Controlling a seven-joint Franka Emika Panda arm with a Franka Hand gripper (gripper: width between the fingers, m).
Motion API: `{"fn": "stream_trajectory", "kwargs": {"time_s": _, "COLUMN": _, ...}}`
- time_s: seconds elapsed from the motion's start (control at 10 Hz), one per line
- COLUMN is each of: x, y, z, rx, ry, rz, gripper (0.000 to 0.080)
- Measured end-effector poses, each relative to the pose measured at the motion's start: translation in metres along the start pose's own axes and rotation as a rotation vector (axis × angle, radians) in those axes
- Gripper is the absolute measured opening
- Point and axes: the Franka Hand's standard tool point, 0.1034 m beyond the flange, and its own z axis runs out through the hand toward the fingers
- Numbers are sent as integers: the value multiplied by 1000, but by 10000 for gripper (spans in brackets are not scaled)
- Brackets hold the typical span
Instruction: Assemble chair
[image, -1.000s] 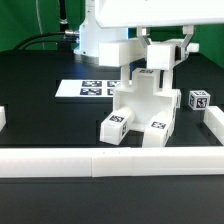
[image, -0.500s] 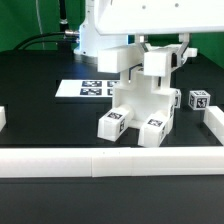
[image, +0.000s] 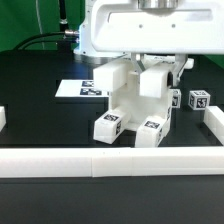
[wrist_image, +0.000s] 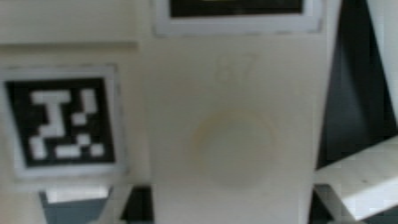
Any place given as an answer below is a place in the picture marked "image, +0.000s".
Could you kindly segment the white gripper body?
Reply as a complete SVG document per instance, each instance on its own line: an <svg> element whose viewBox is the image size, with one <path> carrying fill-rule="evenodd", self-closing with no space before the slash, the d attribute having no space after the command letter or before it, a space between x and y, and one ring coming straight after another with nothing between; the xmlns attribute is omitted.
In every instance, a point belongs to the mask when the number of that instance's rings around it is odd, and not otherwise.
<svg viewBox="0 0 224 224"><path fill-rule="evenodd" d="M98 51L224 54L224 0L176 0L174 8L143 0L97 0L91 42Z"/></svg>

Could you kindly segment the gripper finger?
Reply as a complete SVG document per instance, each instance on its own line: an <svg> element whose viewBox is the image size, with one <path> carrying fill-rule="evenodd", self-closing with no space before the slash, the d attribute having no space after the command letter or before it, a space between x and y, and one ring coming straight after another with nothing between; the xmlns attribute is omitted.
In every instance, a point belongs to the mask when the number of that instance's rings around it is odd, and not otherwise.
<svg viewBox="0 0 224 224"><path fill-rule="evenodd" d="M146 68L142 62L143 59L144 59L143 54L139 54L139 53L131 54L132 64L138 74L141 74L142 72L144 72L146 70Z"/></svg>
<svg viewBox="0 0 224 224"><path fill-rule="evenodd" d="M188 59L188 56L186 54L176 54L175 55L174 69L172 71L174 85L177 85L180 82L179 74L183 70L183 68L187 62L187 59Z"/></svg>

